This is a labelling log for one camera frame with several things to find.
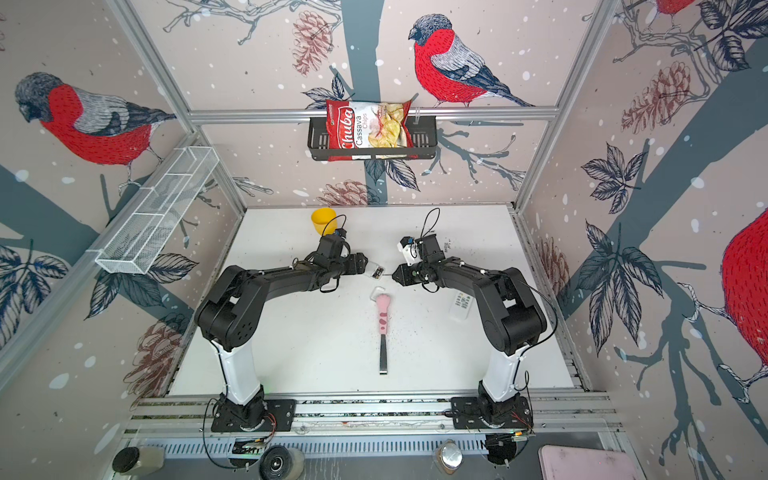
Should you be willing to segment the white AC remote with display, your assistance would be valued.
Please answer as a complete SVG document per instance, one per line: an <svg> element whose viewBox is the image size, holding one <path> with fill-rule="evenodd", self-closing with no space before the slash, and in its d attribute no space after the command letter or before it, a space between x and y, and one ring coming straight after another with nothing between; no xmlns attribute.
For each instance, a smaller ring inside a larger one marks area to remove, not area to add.
<svg viewBox="0 0 768 480"><path fill-rule="evenodd" d="M381 265L372 261L369 261L366 264L366 267L364 270L364 274L366 276L376 280L380 279L384 275L384 273L385 273L385 269Z"/></svg>

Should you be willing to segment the white battery cover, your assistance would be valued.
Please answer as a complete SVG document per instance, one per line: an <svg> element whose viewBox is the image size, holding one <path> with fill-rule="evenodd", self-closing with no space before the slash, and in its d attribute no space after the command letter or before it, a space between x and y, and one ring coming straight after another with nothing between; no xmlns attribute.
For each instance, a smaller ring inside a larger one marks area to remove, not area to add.
<svg viewBox="0 0 768 480"><path fill-rule="evenodd" d="M380 286L380 285L377 285L377 286L376 286L376 287L373 289L373 291L371 292L371 294L370 294L370 299L371 299L372 301L376 301L376 299L377 299L377 297L378 297L378 296L380 296L380 295L382 295L382 294L385 294L385 293L386 293L386 289L385 289L384 287Z"/></svg>

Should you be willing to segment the white remote control with buttons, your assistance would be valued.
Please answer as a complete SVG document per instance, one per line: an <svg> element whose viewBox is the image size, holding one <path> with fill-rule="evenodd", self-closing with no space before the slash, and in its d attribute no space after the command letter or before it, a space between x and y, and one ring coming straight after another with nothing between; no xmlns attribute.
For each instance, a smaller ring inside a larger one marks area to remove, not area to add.
<svg viewBox="0 0 768 480"><path fill-rule="evenodd" d="M449 308L449 317L456 322L464 322L468 319L473 306L474 298L463 292L457 292Z"/></svg>

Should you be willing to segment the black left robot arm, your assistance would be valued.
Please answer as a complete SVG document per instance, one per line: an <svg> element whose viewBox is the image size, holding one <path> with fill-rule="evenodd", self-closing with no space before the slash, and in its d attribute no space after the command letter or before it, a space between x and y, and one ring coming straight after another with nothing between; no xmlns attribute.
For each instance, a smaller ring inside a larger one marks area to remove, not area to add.
<svg viewBox="0 0 768 480"><path fill-rule="evenodd" d="M343 276L362 275L369 260L353 253L346 231L320 238L318 247L286 267L267 270L227 267L195 314L202 337L215 350L224 379L211 431L234 433L291 429L296 402L268 401L256 372L250 342L267 301L289 294L320 291Z"/></svg>

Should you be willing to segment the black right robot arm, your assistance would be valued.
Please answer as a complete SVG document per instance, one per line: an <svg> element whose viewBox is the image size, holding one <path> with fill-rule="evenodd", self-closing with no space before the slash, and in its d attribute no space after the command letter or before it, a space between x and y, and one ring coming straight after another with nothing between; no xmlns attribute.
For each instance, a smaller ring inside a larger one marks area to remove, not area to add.
<svg viewBox="0 0 768 480"><path fill-rule="evenodd" d="M478 384L479 418L491 428L533 427L530 402L517 381L528 350L540 343L548 322L533 289L516 268L485 269L441 250L434 233L404 237L397 244L405 262L392 274L403 287L430 284L474 299L483 332L494 352Z"/></svg>

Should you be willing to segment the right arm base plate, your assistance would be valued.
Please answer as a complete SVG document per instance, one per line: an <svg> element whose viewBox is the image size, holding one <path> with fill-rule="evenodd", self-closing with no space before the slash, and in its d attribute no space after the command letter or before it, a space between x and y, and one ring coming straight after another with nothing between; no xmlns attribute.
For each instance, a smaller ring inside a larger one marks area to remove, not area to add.
<svg viewBox="0 0 768 480"><path fill-rule="evenodd" d="M492 402L485 397L453 397L446 415L455 429L519 429L533 427L533 412L528 399L522 395L504 402Z"/></svg>

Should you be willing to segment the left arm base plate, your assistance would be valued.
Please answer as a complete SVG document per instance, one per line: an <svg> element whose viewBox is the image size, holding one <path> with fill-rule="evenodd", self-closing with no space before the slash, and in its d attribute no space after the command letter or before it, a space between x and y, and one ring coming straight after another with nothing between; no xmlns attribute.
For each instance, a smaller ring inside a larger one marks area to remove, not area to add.
<svg viewBox="0 0 768 480"><path fill-rule="evenodd" d="M237 405L226 398L215 402L211 414L214 433L288 432L292 428L296 401L292 399L252 399L246 405Z"/></svg>

